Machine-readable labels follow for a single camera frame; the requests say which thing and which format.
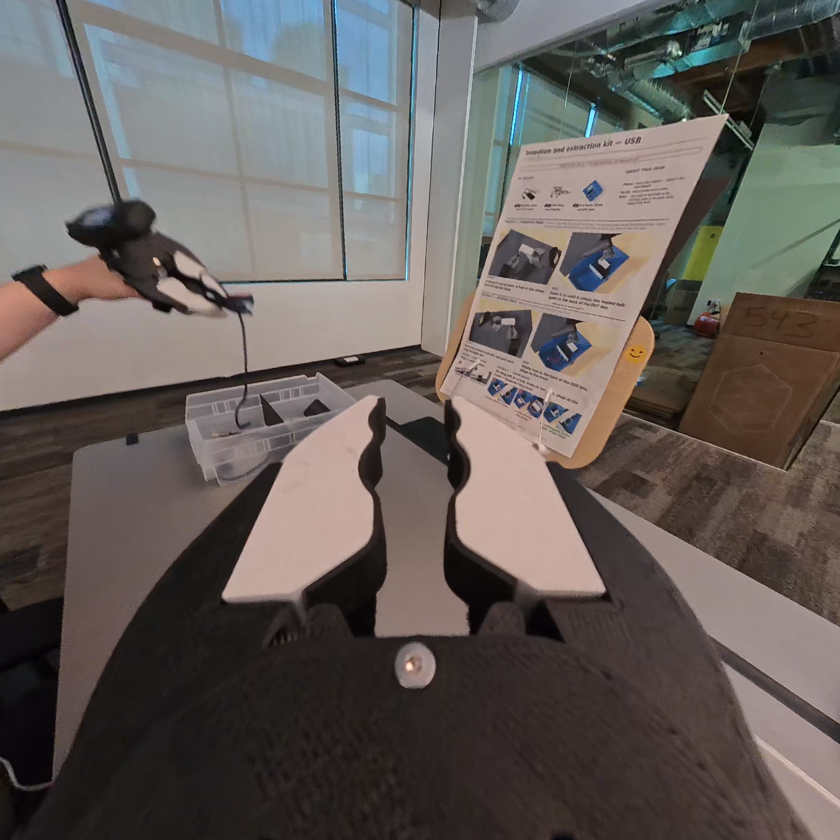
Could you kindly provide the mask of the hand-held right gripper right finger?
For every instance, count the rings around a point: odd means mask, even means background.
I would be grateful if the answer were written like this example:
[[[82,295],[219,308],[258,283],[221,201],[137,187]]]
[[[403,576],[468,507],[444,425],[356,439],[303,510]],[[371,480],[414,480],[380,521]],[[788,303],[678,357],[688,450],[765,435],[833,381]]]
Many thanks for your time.
[[[602,598],[606,585],[533,443],[463,397],[447,402],[445,431],[452,592],[468,608]]]

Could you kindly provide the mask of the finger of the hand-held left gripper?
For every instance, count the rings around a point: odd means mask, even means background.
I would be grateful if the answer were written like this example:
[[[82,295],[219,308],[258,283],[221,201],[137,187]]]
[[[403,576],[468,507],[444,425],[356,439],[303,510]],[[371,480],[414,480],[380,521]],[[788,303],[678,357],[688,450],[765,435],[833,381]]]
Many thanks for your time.
[[[213,277],[160,277],[155,288],[174,309],[188,316],[223,317],[228,309],[228,294]]]
[[[205,265],[188,254],[172,256],[172,277],[203,298],[227,298],[228,293]]]

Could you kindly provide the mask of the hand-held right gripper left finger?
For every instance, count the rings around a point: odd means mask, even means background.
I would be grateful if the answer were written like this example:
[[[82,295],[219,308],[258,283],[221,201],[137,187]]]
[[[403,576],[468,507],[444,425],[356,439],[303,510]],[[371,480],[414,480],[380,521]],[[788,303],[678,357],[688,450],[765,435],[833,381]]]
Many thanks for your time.
[[[375,600],[386,575],[376,491],[385,420],[385,400],[368,395],[290,452],[228,578],[225,603],[359,611]]]

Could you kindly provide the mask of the clear plastic bin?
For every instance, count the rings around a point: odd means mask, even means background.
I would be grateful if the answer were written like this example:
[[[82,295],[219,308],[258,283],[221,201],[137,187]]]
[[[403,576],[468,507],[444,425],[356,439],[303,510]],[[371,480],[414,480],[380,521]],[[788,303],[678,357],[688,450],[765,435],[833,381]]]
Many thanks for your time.
[[[204,479],[224,487],[280,463],[355,402],[320,373],[295,375],[189,395],[185,425]]]

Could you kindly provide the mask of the person's left forearm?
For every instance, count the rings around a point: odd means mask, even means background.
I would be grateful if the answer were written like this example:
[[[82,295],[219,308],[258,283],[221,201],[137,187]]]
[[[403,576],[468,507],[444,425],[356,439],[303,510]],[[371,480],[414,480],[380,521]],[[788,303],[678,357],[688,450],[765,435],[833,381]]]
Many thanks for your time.
[[[1,361],[15,354],[55,321],[76,313],[68,292],[69,266],[31,266],[1,288]]]

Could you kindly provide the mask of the person's left hand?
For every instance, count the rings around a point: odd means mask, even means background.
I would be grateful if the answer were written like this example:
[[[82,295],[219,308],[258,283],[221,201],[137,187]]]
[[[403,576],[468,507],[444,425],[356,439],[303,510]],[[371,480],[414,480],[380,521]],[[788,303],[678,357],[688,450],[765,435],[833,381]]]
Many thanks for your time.
[[[69,280],[68,294],[77,305],[83,301],[120,301],[140,299],[139,293],[132,289],[120,274],[111,270],[100,255],[91,255],[69,266],[72,274]]]

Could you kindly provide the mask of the large window with blinds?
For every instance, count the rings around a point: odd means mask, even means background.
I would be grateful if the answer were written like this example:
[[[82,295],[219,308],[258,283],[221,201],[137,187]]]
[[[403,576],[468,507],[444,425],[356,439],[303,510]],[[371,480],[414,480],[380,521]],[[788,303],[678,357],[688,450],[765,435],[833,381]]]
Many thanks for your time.
[[[7,1],[2,278],[139,198],[221,280],[405,280],[405,2]]]

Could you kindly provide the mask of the wooden poster board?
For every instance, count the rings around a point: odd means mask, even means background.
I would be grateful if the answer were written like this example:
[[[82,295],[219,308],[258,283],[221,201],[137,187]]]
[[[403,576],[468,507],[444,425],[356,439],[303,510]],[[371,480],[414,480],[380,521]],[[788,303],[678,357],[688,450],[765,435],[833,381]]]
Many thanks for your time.
[[[449,335],[443,359],[437,369],[435,390],[442,403],[448,399],[446,394],[443,393],[443,384],[447,373],[455,362],[475,296],[476,292],[473,291],[462,304],[455,326]],[[574,454],[567,457],[546,448],[545,444],[533,444],[546,461],[559,464],[565,469],[581,469],[588,466],[601,454],[636,387],[638,378],[644,372],[654,348],[654,330],[645,318],[639,317],[625,343],[602,399],[584,430]]]

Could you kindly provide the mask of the printed instruction poster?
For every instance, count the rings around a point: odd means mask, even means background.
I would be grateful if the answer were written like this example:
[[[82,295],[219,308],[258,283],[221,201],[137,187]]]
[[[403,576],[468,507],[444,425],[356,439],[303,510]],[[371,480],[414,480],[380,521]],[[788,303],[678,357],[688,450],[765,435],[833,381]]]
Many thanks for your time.
[[[576,455],[728,122],[524,145],[442,393]]]

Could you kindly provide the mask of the brown cardboard box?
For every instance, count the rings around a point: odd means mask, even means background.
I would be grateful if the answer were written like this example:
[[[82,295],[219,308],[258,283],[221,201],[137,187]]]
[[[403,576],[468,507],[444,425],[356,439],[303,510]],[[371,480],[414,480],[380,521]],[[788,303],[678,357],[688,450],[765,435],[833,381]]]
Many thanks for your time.
[[[679,431],[787,469],[838,383],[837,301],[738,292]]]

